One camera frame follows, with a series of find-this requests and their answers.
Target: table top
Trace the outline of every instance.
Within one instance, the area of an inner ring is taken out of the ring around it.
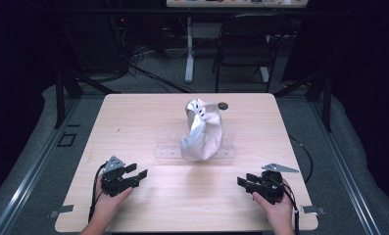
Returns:
[[[168,7],[189,8],[305,8],[308,0],[263,0],[252,2],[251,0],[167,0]]]
[[[191,99],[225,102],[223,132],[234,134],[234,159],[192,162],[156,158],[157,136],[188,133],[185,105]],[[281,114],[271,94],[113,94],[108,95],[89,136],[64,206],[59,232],[81,231],[87,224],[93,179],[98,167],[115,155],[126,165],[148,169],[122,204],[111,232],[224,232],[270,230],[264,211],[237,185],[246,173],[276,163],[299,169]],[[310,206],[301,173],[282,173],[297,207]],[[300,213],[300,229],[313,230],[317,219]]]

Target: cable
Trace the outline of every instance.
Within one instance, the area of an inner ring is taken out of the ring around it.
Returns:
[[[292,189],[291,189],[291,187],[289,186],[289,185],[287,185],[287,184],[283,184],[283,186],[286,186],[288,189],[289,189],[289,191],[291,191],[292,192]],[[294,200],[294,202],[296,202],[295,201],[295,195],[294,195],[294,193],[292,193],[292,195],[291,195],[292,197],[293,197],[293,200]]]
[[[92,77],[92,80],[97,81],[98,83],[104,83],[104,82],[109,82],[109,81],[117,80],[117,79],[123,77],[126,74],[127,74],[127,70],[122,70],[122,71],[118,71],[117,73],[113,74],[112,76],[108,76],[108,77],[104,77],[104,78],[94,78],[94,77]],[[77,80],[77,82],[83,82],[79,78],[77,78],[76,80]]]
[[[185,28],[185,24],[182,22],[182,19],[181,18],[178,18],[179,19],[179,22],[181,23],[181,26],[182,26],[182,29],[184,30],[185,32],[185,36],[188,37],[188,32],[187,32],[187,29]],[[195,48],[196,46],[200,45],[203,41],[205,41],[205,39],[200,39],[200,41],[198,43],[196,43],[195,45],[193,45],[193,48]],[[170,51],[172,50],[183,50],[181,53],[177,54],[177,55],[174,55],[173,53],[171,53]],[[167,53],[167,55],[171,56],[171,57],[174,57],[174,58],[177,58],[177,57],[180,57],[180,56],[183,56],[188,50],[188,46],[187,44],[185,43],[184,44],[184,48],[166,48],[165,49],[165,52]]]
[[[163,79],[163,78],[161,78],[161,77],[159,77],[159,76],[157,76],[155,74],[152,74],[152,73],[150,73],[150,72],[148,72],[146,70],[143,70],[143,69],[141,69],[141,68],[139,68],[139,67],[137,67],[135,65],[130,65],[130,67],[133,68],[135,70],[135,72],[137,72],[139,74],[145,75],[145,76],[153,79],[156,82],[160,81],[160,82],[162,82],[162,83],[164,83],[164,84],[166,84],[166,85],[168,85],[170,87],[173,87],[173,88],[175,88],[175,89],[177,89],[177,90],[179,90],[179,91],[181,91],[183,93],[197,93],[195,90],[193,90],[193,89],[191,89],[189,87],[186,87],[186,86],[183,86],[183,85],[179,85],[177,83],[174,83],[174,82],[171,82],[169,80]]]
[[[93,213],[94,213],[94,208],[96,206],[96,203],[97,203],[97,200],[99,199],[100,195],[102,194],[102,192],[99,194],[99,196],[97,197],[97,199],[95,200],[94,197],[96,195],[96,185],[97,185],[97,179],[99,177],[99,173],[100,173],[100,170],[102,170],[102,168],[104,168],[106,166],[106,164],[102,164],[100,165],[99,169],[97,169],[96,171],[96,175],[94,176],[94,181],[93,181],[93,192],[91,194],[91,206],[90,206],[90,212],[89,212],[89,219],[88,219],[88,222],[90,222],[90,219],[91,217],[93,216]]]
[[[313,175],[313,168],[314,168],[313,157],[311,157],[310,152],[308,152],[308,150],[304,147],[303,144],[301,144],[297,139],[292,137],[290,134],[288,134],[288,136],[293,141],[295,141],[299,146],[301,146],[301,148],[305,151],[305,153],[307,154],[307,156],[308,156],[308,158],[310,160],[310,173],[308,174],[307,178],[305,179],[305,183],[307,183],[310,180],[311,176]]]
[[[295,214],[295,235],[299,235],[299,210],[297,208],[297,204],[296,204],[296,201],[295,201],[295,196],[293,196],[294,198],[292,199],[291,195],[288,193],[287,190],[285,190],[285,184],[282,184],[282,189],[283,189],[283,192],[286,194],[286,196],[289,198],[289,200],[291,201],[292,203],[292,206],[294,207],[294,214]]]

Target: human hand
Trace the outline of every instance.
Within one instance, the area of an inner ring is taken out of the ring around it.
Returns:
[[[283,184],[289,186],[288,182],[285,179],[282,179]],[[291,191],[288,187],[285,187],[285,190],[290,194]],[[276,235],[289,235],[293,234],[292,230],[292,203],[286,194],[283,194],[280,202],[277,202],[275,205],[269,203],[264,197],[259,193],[254,192],[253,200],[259,204],[259,206],[264,209],[267,213],[267,221],[273,228],[273,232]]]
[[[133,188],[127,188],[115,197],[104,194],[102,192],[102,177],[103,174],[100,174],[97,178],[96,192],[94,195],[97,201],[94,214],[81,234],[103,234],[117,214],[121,202],[132,193]]]

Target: clear acrylic stand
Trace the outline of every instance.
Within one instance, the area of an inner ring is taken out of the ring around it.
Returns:
[[[158,160],[182,159],[180,140],[186,135],[182,133],[161,133],[157,136],[155,157]],[[219,151],[209,160],[233,160],[236,149],[233,147],[235,134],[223,134]]]

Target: crumpled paper bag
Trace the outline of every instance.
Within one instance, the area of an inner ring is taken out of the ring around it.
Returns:
[[[181,156],[194,161],[211,158],[219,151],[222,142],[218,105],[194,99],[188,102],[185,112],[190,133],[180,141]]]

